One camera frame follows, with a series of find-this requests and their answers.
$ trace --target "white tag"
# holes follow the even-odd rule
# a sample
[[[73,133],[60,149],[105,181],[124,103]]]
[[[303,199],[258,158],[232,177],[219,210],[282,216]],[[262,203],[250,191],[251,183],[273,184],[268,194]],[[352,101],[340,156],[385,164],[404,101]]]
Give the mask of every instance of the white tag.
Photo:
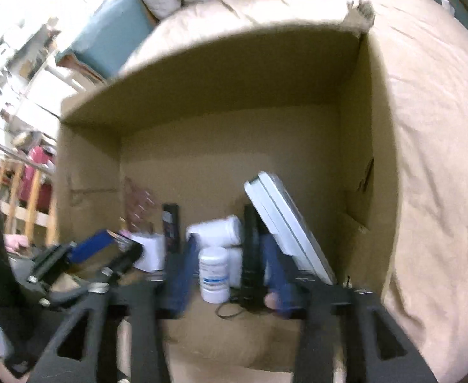
[[[445,10],[447,10],[452,16],[454,15],[454,7],[452,7],[449,0],[442,0],[442,7]]]

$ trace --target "wrinkled fabric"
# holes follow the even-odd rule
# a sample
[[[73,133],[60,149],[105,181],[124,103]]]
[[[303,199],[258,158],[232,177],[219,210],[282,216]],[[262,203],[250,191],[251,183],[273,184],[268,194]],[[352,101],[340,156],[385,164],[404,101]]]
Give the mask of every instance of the wrinkled fabric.
[[[322,2],[215,0],[185,8],[159,25],[123,73],[223,35],[314,24],[328,10]],[[468,372],[468,30],[432,0],[371,2],[370,33],[394,100],[402,191],[384,304],[438,381],[455,383]]]

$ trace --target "wooden chair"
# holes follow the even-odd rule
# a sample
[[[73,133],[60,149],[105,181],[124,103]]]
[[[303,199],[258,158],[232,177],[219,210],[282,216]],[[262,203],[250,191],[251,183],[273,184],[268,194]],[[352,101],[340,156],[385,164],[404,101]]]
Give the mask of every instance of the wooden chair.
[[[52,194],[49,213],[37,211],[37,199],[39,190],[41,189],[41,176],[46,174],[51,177],[51,171],[40,164],[33,163],[29,158],[21,153],[18,153],[10,148],[0,144],[0,151],[6,156],[0,162],[0,187],[3,184],[8,185],[9,195],[8,201],[0,199],[0,211],[6,216],[4,233],[15,233],[15,221],[22,220],[25,223],[24,235],[28,238],[29,243],[32,243],[34,237],[35,225],[46,228],[46,246],[51,246],[58,242],[58,225],[56,219],[56,200]],[[19,206],[19,189],[21,187],[21,177],[25,165],[34,168],[34,177],[26,208]],[[14,175],[10,181],[5,180],[6,169],[14,169]]]

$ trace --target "cardboard box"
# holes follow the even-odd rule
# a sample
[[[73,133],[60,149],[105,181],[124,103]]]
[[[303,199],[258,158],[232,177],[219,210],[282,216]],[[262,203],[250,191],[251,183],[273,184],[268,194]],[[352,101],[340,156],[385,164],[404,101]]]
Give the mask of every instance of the cardboard box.
[[[101,228],[118,229],[125,176],[150,188],[160,203],[180,205],[184,237],[191,223],[242,216],[243,183],[259,171],[274,172],[339,281],[350,276],[353,285],[381,294],[399,194],[390,110],[370,34],[277,27],[164,57],[97,93],[64,101],[55,181],[61,237],[81,240]],[[157,230],[160,220],[155,213]],[[272,345],[269,335],[278,333],[262,331],[256,348],[243,346],[240,329],[246,336],[264,329],[253,327],[255,319],[232,334],[240,335],[236,343],[225,341],[227,322],[204,324],[194,307],[174,325],[179,333],[211,328],[195,328],[202,343],[177,344],[181,349],[273,371],[289,356],[277,351],[294,350]],[[225,347],[253,352],[229,363],[243,356],[229,356]]]

